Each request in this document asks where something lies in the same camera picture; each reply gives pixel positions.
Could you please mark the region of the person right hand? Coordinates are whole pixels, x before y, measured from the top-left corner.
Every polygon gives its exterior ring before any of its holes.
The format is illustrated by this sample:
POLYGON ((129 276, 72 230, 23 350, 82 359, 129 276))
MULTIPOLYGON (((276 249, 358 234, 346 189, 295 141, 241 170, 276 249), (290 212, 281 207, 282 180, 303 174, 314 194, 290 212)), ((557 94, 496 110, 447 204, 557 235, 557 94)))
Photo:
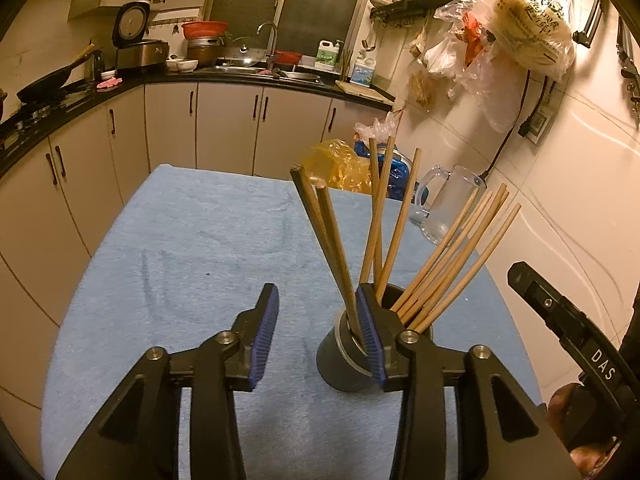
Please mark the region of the person right hand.
POLYGON ((546 421, 584 479, 597 473, 616 443, 607 418, 578 382, 559 388, 549 400, 546 421))

